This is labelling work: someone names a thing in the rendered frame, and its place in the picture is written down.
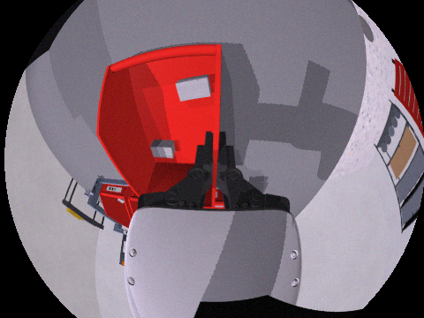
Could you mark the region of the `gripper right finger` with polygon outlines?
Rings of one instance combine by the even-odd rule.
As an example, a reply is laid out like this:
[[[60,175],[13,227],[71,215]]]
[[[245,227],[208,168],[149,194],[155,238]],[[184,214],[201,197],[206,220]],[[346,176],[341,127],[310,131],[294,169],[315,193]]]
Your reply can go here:
[[[233,146],[226,146],[225,132],[219,133],[216,185],[222,192],[224,208],[281,208],[290,212],[286,197],[263,194],[243,178],[236,168]]]

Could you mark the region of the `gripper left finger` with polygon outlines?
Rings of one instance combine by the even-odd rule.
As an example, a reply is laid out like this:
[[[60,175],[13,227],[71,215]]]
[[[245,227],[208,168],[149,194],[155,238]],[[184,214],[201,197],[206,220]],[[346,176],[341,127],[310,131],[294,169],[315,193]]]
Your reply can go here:
[[[203,208],[210,185],[213,185],[213,133],[206,132],[205,145],[197,145],[194,167],[186,177],[166,192],[142,194],[138,209],[149,205]]]

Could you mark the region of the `dark grey tool case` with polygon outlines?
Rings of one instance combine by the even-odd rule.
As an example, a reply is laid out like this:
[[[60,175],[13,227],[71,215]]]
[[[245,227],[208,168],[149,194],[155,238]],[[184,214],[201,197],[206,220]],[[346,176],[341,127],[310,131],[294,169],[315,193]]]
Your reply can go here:
[[[120,265],[125,265],[125,242],[126,242],[126,235],[123,234],[123,239],[122,239],[122,245],[121,245],[121,252],[120,252],[120,261],[119,264]]]

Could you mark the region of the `red bin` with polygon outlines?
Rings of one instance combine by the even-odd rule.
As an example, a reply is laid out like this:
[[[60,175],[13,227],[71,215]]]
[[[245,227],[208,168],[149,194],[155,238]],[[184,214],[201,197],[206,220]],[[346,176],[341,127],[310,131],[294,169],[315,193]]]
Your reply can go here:
[[[224,208],[224,204],[223,204],[223,195],[222,192],[218,189],[216,189],[216,202],[215,202],[215,206],[223,206],[222,208]]]
[[[221,62],[222,45],[200,44],[153,50],[107,66],[96,135],[138,197],[166,192],[184,179],[194,167],[197,145],[205,145],[206,131],[214,128],[213,185],[203,208],[215,208]],[[205,74],[211,96],[181,102],[175,84]],[[173,159],[153,157],[153,140],[174,140]]]
[[[129,194],[128,200],[131,207],[132,215],[135,213],[135,211],[138,209],[138,199],[139,197],[136,195],[136,193],[131,189],[131,192]]]
[[[127,228],[133,217],[128,200],[131,189],[130,186],[102,184],[99,193],[106,215]],[[124,199],[125,202],[121,203],[117,198]]]

